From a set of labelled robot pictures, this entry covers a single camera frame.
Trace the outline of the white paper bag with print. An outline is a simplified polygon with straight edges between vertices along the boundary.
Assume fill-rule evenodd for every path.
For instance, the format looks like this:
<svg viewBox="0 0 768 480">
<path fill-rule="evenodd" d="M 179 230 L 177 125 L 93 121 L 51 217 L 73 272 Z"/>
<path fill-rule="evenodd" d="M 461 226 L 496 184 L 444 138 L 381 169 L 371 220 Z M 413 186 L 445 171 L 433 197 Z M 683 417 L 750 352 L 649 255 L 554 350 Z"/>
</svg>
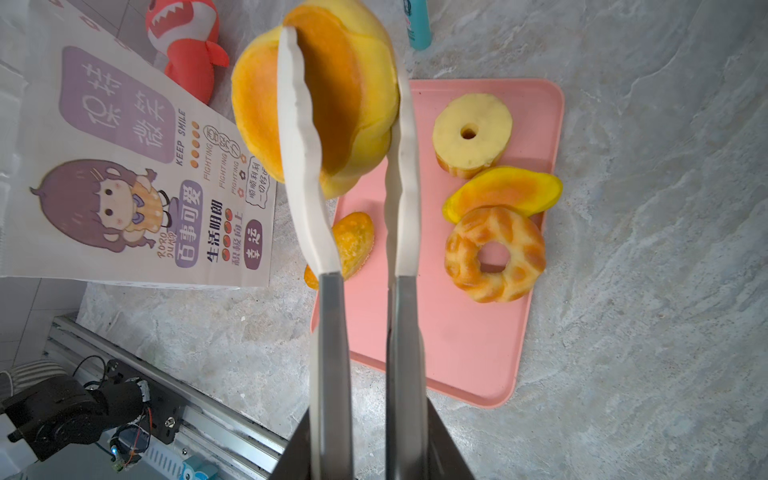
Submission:
<svg viewBox="0 0 768 480">
<path fill-rule="evenodd" d="M 232 122 L 70 3 L 2 3 L 3 276 L 265 287 L 275 197 Z"/>
</svg>

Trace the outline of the round orange tart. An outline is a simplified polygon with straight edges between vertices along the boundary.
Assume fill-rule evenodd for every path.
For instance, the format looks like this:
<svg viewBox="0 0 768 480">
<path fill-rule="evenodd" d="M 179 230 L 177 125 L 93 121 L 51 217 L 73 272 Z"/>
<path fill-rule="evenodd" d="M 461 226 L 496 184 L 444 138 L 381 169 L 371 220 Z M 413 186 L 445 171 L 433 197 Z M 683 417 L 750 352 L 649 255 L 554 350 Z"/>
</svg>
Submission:
<svg viewBox="0 0 768 480">
<path fill-rule="evenodd" d="M 375 169 L 391 144 L 400 94 L 390 37 L 359 1 L 305 1 L 284 25 L 297 31 L 312 120 L 322 147 L 324 195 L 346 194 Z M 232 73 L 235 123 L 249 151 L 276 181 L 284 180 L 277 109 L 281 29 L 254 39 Z"/>
</svg>

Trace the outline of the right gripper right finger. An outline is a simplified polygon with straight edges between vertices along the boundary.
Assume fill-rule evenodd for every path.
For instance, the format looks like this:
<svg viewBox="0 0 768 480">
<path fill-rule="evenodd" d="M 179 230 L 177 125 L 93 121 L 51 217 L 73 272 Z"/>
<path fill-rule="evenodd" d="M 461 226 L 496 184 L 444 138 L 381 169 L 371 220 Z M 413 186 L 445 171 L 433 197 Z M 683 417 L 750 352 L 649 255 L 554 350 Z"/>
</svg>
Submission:
<svg viewBox="0 0 768 480">
<path fill-rule="evenodd" d="M 429 480 L 475 480 L 437 410 L 427 400 Z"/>
</svg>

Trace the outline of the braided orange pretzel bread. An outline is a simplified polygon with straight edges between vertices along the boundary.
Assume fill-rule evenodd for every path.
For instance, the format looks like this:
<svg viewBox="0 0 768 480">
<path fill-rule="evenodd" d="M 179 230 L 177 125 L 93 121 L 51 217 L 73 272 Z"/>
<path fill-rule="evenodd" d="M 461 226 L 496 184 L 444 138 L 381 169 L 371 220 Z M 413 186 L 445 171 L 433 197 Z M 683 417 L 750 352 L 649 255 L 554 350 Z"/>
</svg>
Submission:
<svg viewBox="0 0 768 480">
<path fill-rule="evenodd" d="M 445 245 L 446 273 L 478 303 L 512 302 L 525 296 L 546 266 L 546 244 L 537 225 L 506 207 L 482 207 L 465 214 Z"/>
</svg>

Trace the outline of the white food tongs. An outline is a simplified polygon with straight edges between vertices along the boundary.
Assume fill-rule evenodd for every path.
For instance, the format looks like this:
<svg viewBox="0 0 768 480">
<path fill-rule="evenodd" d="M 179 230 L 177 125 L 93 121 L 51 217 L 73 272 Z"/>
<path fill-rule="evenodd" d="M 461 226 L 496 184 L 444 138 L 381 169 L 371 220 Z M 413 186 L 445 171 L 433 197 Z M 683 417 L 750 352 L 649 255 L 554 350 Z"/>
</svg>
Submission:
<svg viewBox="0 0 768 480">
<path fill-rule="evenodd" d="M 412 93 L 398 76 L 399 113 L 385 177 L 388 261 L 386 474 L 428 478 L 428 399 L 418 323 L 421 241 L 419 144 Z M 281 157 L 301 251 L 319 280 L 319 323 L 312 340 L 309 426 L 314 479 L 351 479 L 353 468 L 350 352 L 342 263 L 319 182 L 321 141 L 294 28 L 279 36 L 277 106 Z"/>
</svg>

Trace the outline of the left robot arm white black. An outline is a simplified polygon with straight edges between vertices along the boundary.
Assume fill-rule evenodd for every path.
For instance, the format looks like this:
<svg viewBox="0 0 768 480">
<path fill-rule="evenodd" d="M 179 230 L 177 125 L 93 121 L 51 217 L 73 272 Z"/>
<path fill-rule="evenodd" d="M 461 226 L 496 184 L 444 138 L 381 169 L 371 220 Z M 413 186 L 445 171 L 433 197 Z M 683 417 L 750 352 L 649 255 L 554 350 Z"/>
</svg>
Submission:
<svg viewBox="0 0 768 480">
<path fill-rule="evenodd" d="M 101 372 L 76 374 L 96 359 Z M 87 356 L 69 373 L 49 360 L 1 372 L 1 477 L 53 457 L 69 445 L 97 445 L 111 434 L 108 453 L 118 471 L 138 464 L 153 443 L 171 444 L 187 402 L 175 390 L 125 363 Z"/>
</svg>

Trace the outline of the small round golden bun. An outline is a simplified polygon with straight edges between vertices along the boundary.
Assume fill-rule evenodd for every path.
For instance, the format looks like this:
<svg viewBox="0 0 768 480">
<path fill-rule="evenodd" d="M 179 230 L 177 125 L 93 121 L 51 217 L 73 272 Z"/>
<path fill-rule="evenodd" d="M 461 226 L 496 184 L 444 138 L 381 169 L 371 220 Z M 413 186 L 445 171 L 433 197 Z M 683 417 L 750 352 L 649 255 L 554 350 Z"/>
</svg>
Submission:
<svg viewBox="0 0 768 480">
<path fill-rule="evenodd" d="M 361 270 L 373 250 L 373 220 L 367 213 L 353 212 L 337 221 L 331 232 L 340 255 L 343 279 L 349 280 Z"/>
</svg>

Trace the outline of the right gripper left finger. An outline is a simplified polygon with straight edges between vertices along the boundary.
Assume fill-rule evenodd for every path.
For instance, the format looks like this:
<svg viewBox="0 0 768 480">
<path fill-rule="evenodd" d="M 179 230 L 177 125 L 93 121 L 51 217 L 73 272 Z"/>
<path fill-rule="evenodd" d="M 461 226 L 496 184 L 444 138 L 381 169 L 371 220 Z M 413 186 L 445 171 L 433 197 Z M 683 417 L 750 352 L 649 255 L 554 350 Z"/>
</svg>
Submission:
<svg viewBox="0 0 768 480">
<path fill-rule="evenodd" d="M 311 479 L 310 414 L 306 410 L 269 480 Z"/>
</svg>

